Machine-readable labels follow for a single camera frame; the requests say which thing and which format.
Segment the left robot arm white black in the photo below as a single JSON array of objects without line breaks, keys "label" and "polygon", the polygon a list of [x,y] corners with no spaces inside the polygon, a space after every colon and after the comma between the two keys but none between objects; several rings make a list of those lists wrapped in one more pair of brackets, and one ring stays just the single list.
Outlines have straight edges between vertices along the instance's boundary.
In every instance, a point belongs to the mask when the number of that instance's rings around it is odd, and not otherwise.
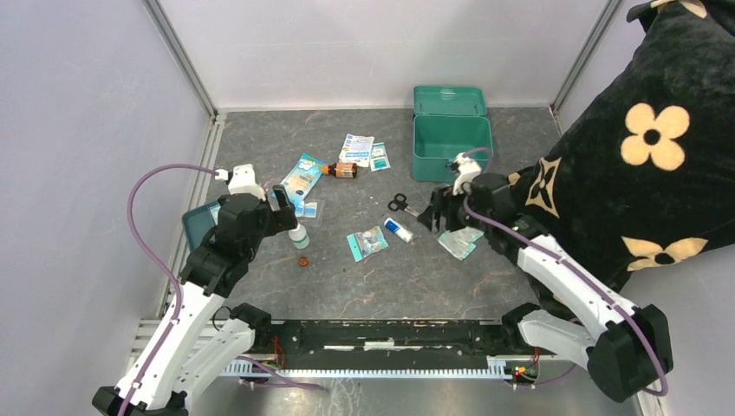
[{"label": "left robot arm white black", "polygon": [[219,335],[192,348],[255,259],[262,241],[297,228],[283,185],[267,198],[251,193],[219,198],[218,222],[180,272],[182,285],[138,360],[116,385],[100,387],[92,405],[103,415],[187,415],[193,401],[237,355],[262,353],[272,342],[269,314],[240,306]]}]

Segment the blue cotton swab packet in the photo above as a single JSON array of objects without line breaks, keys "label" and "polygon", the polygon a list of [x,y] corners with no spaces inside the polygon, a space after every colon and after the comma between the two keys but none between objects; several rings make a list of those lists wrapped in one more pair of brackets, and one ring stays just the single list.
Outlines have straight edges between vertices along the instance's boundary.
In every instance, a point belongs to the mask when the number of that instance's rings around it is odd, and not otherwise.
[{"label": "blue cotton swab packet", "polygon": [[321,160],[307,153],[301,155],[295,166],[281,181],[291,203],[299,205],[303,202],[322,176],[323,166],[325,163]]}]

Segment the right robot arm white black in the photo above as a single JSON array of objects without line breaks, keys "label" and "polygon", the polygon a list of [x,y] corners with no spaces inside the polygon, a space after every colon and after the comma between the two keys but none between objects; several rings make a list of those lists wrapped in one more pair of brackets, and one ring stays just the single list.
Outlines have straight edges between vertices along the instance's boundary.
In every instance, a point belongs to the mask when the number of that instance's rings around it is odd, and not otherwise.
[{"label": "right robot arm white black", "polygon": [[546,227],[515,206],[505,177],[481,173],[434,189],[420,221],[432,231],[482,231],[492,249],[572,314],[563,319],[531,304],[513,309],[500,331],[507,351],[538,347],[559,355],[616,402],[640,392],[668,394],[673,351],[664,312],[653,304],[636,305],[582,267]]}]

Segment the white gauze packet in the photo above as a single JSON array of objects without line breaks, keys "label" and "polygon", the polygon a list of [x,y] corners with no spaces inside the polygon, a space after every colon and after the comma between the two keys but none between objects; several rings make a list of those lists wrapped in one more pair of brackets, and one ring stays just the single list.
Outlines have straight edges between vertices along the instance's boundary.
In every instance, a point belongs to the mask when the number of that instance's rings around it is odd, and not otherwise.
[{"label": "white gauze packet", "polygon": [[359,136],[348,133],[341,147],[338,160],[341,163],[356,164],[358,167],[369,167],[373,143],[373,136]]}]

